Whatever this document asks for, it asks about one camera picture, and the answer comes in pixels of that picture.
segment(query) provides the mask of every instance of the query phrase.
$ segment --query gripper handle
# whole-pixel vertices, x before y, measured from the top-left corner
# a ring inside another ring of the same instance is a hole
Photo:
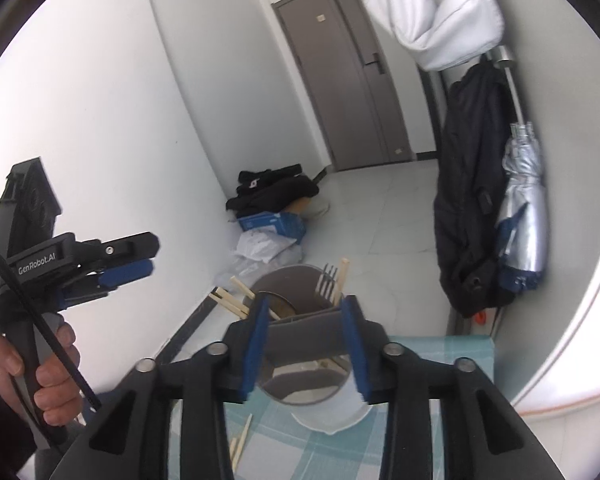
[[[56,333],[62,323],[62,316],[52,312],[42,314],[53,333]],[[19,393],[20,402],[25,407],[26,419],[33,433],[38,449],[48,449],[50,443],[62,444],[67,440],[66,428],[50,426],[42,416],[42,410],[36,405],[33,395],[40,389],[36,379],[36,370],[53,354],[31,320],[23,319],[12,323],[4,333],[8,341],[15,347],[24,362],[24,374],[13,378],[13,386]]]

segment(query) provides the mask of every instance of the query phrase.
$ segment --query black sleeve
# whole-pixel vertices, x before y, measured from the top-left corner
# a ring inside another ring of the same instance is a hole
[[[0,480],[16,478],[35,450],[29,427],[0,397]]]

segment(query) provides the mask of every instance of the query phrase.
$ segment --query hand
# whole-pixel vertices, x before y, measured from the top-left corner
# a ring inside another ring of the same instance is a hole
[[[80,354],[74,346],[74,329],[68,323],[64,323],[58,328],[56,337],[77,366]],[[0,335],[0,396],[22,417],[24,409],[11,384],[11,376],[19,377],[23,373],[22,358],[11,343]],[[47,424],[64,426],[78,416],[82,411],[80,391],[55,354],[38,367],[36,378],[42,387],[34,394],[34,400],[42,410]]]

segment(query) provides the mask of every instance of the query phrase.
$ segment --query checkered tablecloth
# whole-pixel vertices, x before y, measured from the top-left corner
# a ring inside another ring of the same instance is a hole
[[[493,377],[493,342],[488,336],[392,337],[421,357],[452,363],[459,357],[476,361]],[[180,407],[173,413],[170,480],[179,475]],[[377,480],[382,458],[387,405],[373,407],[357,425],[333,436],[308,430],[289,410],[256,389],[244,404],[226,404],[229,438],[240,436],[253,413],[251,429],[236,473],[237,480]],[[439,403],[431,401],[434,450],[433,478],[442,480],[443,444]]]

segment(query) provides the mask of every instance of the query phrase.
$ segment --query door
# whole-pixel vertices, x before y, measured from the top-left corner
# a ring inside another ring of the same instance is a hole
[[[276,5],[338,170],[413,160],[384,56],[360,0]]]

